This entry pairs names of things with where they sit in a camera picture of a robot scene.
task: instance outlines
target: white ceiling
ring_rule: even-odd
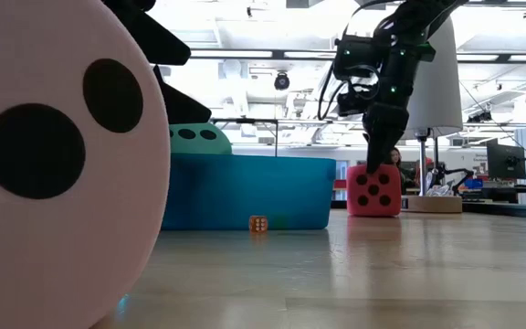
[[[247,16],[248,6],[252,17]],[[353,0],[324,0],[308,9],[287,9],[286,0],[158,0],[149,14],[191,48],[333,49],[334,39],[357,6]],[[360,12],[351,22],[349,33],[369,34],[393,10],[389,6],[387,10]],[[459,8],[452,16],[458,51],[526,52],[524,13],[525,8]],[[237,116],[233,102],[239,97],[237,90],[243,90],[249,116],[256,117],[256,113],[258,117],[274,117],[287,113],[295,119],[290,112],[293,99],[302,97],[303,90],[317,91],[327,69],[325,61],[246,60],[241,63],[243,79],[237,82],[225,79],[221,63],[219,59],[193,59],[184,67],[172,68],[166,80],[212,108],[216,117]],[[273,87],[278,70],[289,74],[291,85],[287,91],[276,91]],[[507,91],[526,86],[526,65],[460,64],[459,77],[477,101],[502,95],[497,109],[505,112],[504,109],[512,107],[509,97],[521,95]],[[474,104],[463,90],[463,109]],[[312,119],[316,107],[317,103],[306,105],[302,119]]]

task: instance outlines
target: black dot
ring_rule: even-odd
[[[61,111],[23,104],[0,114],[0,186],[32,199],[59,196],[85,161],[79,128]]]
[[[381,203],[381,206],[387,207],[391,204],[391,197],[389,196],[381,196],[379,198],[379,202]]]
[[[194,139],[196,137],[196,133],[191,131],[190,129],[180,129],[180,131],[178,131],[178,134],[184,139]]]
[[[368,181],[369,179],[366,178],[366,175],[359,175],[356,177],[356,183],[358,183],[358,185],[365,185]]]
[[[212,140],[216,139],[216,134],[211,132],[211,131],[209,131],[209,130],[201,131],[200,135],[202,136],[202,138],[207,139],[209,141],[212,141]]]
[[[389,176],[385,174],[379,175],[379,183],[381,183],[382,185],[389,184]]]
[[[358,204],[361,206],[366,206],[369,204],[369,198],[366,196],[361,196],[358,198]]]
[[[126,133],[135,128],[143,113],[142,89],[133,73],[113,59],[90,64],[82,83],[90,114],[103,128]]]
[[[369,186],[369,194],[371,196],[376,196],[379,194],[379,186]]]

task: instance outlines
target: lamp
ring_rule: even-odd
[[[426,195],[426,140],[462,131],[462,110],[458,81],[458,60],[454,27],[449,18],[429,39],[436,50],[433,62],[422,62],[416,75],[415,90],[407,110],[409,122],[402,139],[420,142],[421,194]]]

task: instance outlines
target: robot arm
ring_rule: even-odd
[[[363,114],[369,173],[378,169],[405,132],[419,62],[432,61],[436,54],[427,40],[467,1],[407,0],[381,21],[373,37],[344,34],[337,40],[333,73],[349,84],[349,92],[338,98],[339,115]],[[358,10],[383,2],[375,0]],[[377,82],[352,84],[354,77]]]

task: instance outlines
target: white lamp shade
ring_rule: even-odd
[[[409,100],[409,123],[402,139],[415,139],[417,132],[431,128],[429,137],[462,131],[456,40],[451,18],[429,39],[436,50],[433,62],[421,62],[414,92]]]

